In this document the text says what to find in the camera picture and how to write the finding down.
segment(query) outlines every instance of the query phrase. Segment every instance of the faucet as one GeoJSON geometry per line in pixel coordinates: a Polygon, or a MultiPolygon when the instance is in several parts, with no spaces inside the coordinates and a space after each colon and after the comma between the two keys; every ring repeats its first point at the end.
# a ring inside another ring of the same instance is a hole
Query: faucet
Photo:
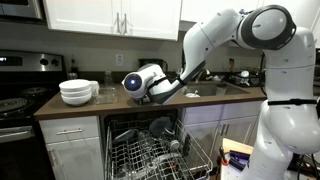
{"type": "Polygon", "coordinates": [[[207,76],[210,75],[210,71],[209,71],[208,69],[202,69],[202,70],[198,73],[198,75],[197,75],[197,77],[196,77],[196,79],[195,79],[196,83],[200,82],[200,77],[201,77],[201,75],[202,75],[202,73],[203,73],[204,71],[206,72],[206,75],[207,75],[207,76]]]}

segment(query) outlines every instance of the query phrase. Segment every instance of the wire rack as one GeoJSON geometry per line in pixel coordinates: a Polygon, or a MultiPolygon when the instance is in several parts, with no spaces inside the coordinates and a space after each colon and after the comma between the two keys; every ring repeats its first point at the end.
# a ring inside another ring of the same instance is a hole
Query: wire rack
{"type": "Polygon", "coordinates": [[[192,180],[209,179],[212,161],[180,121],[174,135],[154,138],[148,130],[150,120],[121,122],[112,120],[107,131],[106,179],[113,180],[192,180]],[[136,135],[125,142],[112,140],[128,129],[136,135]]]}

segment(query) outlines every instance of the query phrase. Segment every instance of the gray wall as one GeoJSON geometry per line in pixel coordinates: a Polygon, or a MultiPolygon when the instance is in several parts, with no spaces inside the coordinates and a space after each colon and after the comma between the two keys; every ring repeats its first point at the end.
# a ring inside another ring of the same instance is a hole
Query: gray wall
{"type": "MultiPolygon", "coordinates": [[[[139,58],[161,58],[168,62],[169,71],[181,67],[181,50],[185,32],[179,32],[178,41],[77,34],[49,31],[46,26],[0,22],[0,49],[39,51],[61,54],[67,68],[72,56],[80,71],[135,71],[139,58]],[[124,54],[125,64],[115,65],[115,54],[124,54]]],[[[240,66],[260,64],[260,50],[247,50],[225,44],[207,58],[210,71],[226,72],[229,58],[240,66]]]]}

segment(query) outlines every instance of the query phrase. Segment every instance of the brown countertop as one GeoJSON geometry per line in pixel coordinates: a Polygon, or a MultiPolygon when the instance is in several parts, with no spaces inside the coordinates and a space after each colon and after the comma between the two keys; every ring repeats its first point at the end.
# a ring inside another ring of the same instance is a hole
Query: brown countertop
{"type": "MultiPolygon", "coordinates": [[[[35,114],[36,120],[48,120],[59,118],[71,118],[81,116],[98,116],[108,114],[145,112],[154,110],[165,110],[172,108],[184,108],[194,106],[205,106],[214,104],[238,103],[247,101],[265,100],[265,95],[260,88],[242,88],[248,94],[225,95],[225,96],[205,96],[199,98],[187,98],[179,91],[173,100],[167,105],[148,104],[137,105],[132,98],[128,96],[122,85],[116,85],[118,92],[118,102],[113,104],[86,104],[80,107],[72,107],[62,101],[60,93],[56,94],[35,114]]],[[[320,88],[315,90],[315,94],[320,94],[320,88]]]]}

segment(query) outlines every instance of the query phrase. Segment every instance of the open dishwasher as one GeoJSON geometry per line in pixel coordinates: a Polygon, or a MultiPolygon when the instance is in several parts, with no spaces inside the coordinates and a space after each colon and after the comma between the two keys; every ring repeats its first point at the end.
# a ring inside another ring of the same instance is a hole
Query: open dishwasher
{"type": "Polygon", "coordinates": [[[177,114],[165,110],[105,117],[105,178],[209,179],[212,161],[177,114]]]}

